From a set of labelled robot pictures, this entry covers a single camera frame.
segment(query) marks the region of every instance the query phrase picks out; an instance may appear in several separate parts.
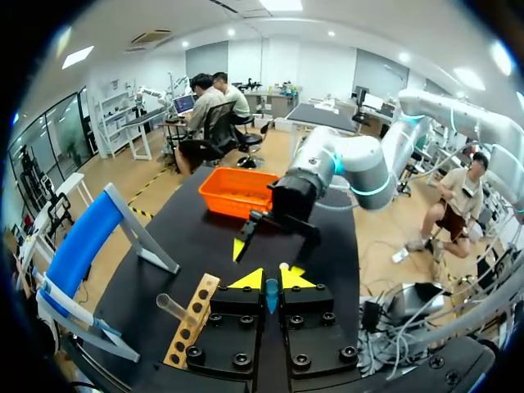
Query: sneaker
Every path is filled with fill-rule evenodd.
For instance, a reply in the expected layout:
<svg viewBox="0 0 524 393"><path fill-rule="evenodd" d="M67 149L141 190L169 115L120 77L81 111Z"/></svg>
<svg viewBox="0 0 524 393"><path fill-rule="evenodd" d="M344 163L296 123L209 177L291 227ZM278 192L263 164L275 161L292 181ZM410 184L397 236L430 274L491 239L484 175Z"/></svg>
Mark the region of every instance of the sneaker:
<svg viewBox="0 0 524 393"><path fill-rule="evenodd" d="M431 240L431 248L433 249L433 258L440 263L444 254L444 245L440 240Z"/></svg>
<svg viewBox="0 0 524 393"><path fill-rule="evenodd" d="M421 238L413 242L406 243L406 249L409 252L422 251L426 247L427 241L423 241Z"/></svg>

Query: computer monitor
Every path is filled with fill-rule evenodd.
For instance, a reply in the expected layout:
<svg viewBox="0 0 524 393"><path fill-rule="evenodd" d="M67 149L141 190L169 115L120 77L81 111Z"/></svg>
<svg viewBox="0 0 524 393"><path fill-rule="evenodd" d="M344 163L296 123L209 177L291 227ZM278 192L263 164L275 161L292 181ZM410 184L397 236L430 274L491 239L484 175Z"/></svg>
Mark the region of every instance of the computer monitor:
<svg viewBox="0 0 524 393"><path fill-rule="evenodd" d="M384 103L384 100L382 100L380 97L373 96L372 94L366 94L366 98L364 99L364 106L369 106L370 108L373 108L377 111L382 109L382 104Z"/></svg>
<svg viewBox="0 0 524 393"><path fill-rule="evenodd" d="M174 99L174 109L179 115L184 115L189 111L192 111L194 106L195 100L193 99L192 94Z"/></svg>

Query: black table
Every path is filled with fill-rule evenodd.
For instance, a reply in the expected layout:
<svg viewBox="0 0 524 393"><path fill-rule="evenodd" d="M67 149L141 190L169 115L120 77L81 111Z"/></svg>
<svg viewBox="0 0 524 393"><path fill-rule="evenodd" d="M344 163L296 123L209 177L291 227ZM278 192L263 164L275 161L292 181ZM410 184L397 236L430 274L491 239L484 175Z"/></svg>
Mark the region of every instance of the black table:
<svg viewBox="0 0 524 393"><path fill-rule="evenodd" d="M242 262L232 262L233 238L243 225L240 219L207 210L198 188L211 172L200 168L167 201L147 225L147 230L180 264L174 277L133 252L122 259L109 282L95 315L122 332L124 340L141 358L133 363L84 344L86 351L110 373L131 387L147 377L151 364L161 362L178 321L156 307L156 296L165 292L187 305L203 273L230 284L263 267L268 278L277 278L278 265L296 258L303 238L267 227L255 235ZM347 196L330 190L324 203L343 206ZM359 263L353 213L315 208L310 222L319 227L322 244L309 257L304 278L328 286L335 297L337 322L348 345L357 346L359 320ZM286 358L277 313L268 315L260 347L258 391L287 391Z"/></svg>
<svg viewBox="0 0 524 393"><path fill-rule="evenodd" d="M296 123L326 125L348 133L355 132L355 127L349 116L318 109L312 104L299 104L287 115L286 119Z"/></svg>

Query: smartphone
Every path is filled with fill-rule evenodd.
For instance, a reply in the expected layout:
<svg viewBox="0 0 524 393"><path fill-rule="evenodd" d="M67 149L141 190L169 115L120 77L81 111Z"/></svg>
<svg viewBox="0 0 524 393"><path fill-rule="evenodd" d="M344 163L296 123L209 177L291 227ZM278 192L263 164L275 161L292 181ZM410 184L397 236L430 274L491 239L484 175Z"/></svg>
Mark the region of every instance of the smartphone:
<svg viewBox="0 0 524 393"><path fill-rule="evenodd" d="M399 252L394 254L391 258L393 259L394 264L398 264L405 260L409 255L409 251L406 247L402 248Z"/></svg>

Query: person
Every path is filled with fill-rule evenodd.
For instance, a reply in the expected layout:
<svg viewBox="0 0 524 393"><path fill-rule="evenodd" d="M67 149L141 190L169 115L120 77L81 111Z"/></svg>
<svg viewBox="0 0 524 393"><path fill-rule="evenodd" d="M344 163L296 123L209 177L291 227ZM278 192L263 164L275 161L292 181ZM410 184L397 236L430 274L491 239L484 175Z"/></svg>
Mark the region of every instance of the person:
<svg viewBox="0 0 524 393"><path fill-rule="evenodd" d="M226 99L220 91L213 88L213 79L209 74L195 76L191 81L191 89L198 99L195 101L191 119L187 122L187 133L194 138L200 138L210 108L224 104ZM210 121L211 127L216 123L221 112L214 113L214 118ZM192 140L181 141L174 151L176 165L184 176L189 176L203 160L206 160L206 154L209 153L206 149L201 149L199 144L192 142Z"/></svg>
<svg viewBox="0 0 524 393"><path fill-rule="evenodd" d="M225 72L217 72L213 75L213 86L224 94L227 102L235 101L232 123L243 124L251 115L249 104L244 94L232 84L228 84L228 74Z"/></svg>
<svg viewBox="0 0 524 393"><path fill-rule="evenodd" d="M438 223L450 233L451 242L432 240L432 249L436 261L440 261L444 250L463 259L469 255L471 244L465 232L466 220L469 219L469 231L482 210L484 200L481 177L488 169L487 157L477 152L473 155L470 169L452 169L437 185L442 198L426 213L419 239L408 243L408 251L421 251L428 246L433 225Z"/></svg>

